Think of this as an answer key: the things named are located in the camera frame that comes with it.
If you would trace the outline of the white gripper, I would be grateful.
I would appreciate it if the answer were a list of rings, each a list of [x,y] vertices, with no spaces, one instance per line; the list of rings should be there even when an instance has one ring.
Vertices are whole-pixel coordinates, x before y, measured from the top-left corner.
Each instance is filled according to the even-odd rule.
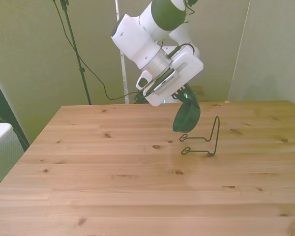
[[[184,48],[171,61],[169,69],[154,80],[152,85],[144,89],[145,99],[152,106],[159,106],[171,95],[173,95],[174,100],[185,101],[187,100],[186,94],[191,104],[198,107],[197,98],[187,83],[200,73],[203,67],[202,61],[192,55],[192,50]],[[181,90],[183,87],[185,87],[185,94]]]

